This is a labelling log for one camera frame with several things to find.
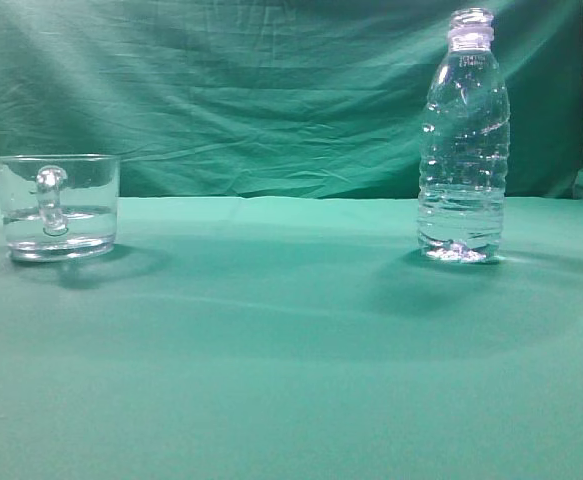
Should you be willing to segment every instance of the green backdrop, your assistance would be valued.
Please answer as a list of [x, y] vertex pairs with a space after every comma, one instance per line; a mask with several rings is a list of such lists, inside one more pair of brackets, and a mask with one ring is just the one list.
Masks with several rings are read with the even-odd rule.
[[[0, 0], [0, 155], [117, 153], [122, 194], [407, 198], [460, 0]], [[509, 195], [570, 196], [580, 0], [485, 0]]]

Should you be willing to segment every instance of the mug handle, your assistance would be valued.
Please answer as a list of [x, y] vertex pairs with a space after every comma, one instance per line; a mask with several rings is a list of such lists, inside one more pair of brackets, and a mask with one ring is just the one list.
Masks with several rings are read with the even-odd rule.
[[51, 237], [59, 237], [69, 231], [67, 217], [60, 205], [60, 190], [67, 178], [67, 172], [56, 165], [42, 167], [35, 177], [43, 231]]

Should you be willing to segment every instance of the bottle neck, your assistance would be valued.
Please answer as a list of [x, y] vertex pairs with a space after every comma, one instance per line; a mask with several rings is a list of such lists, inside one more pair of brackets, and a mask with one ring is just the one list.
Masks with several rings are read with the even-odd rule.
[[491, 50], [493, 30], [489, 29], [454, 29], [449, 32], [449, 51]]

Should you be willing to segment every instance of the clear glass mug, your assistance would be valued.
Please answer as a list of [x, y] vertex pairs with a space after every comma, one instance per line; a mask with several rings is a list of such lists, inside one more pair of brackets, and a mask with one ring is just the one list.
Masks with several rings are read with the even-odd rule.
[[120, 161], [106, 155], [0, 157], [0, 209], [13, 260], [48, 262], [113, 248]]

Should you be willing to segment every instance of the water in bottle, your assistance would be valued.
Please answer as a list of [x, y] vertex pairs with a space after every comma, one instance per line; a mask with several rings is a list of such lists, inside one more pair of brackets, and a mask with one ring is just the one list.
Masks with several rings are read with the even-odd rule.
[[427, 257], [495, 258], [509, 154], [509, 99], [491, 53], [493, 15], [453, 14], [449, 51], [431, 84], [422, 126], [418, 240]]

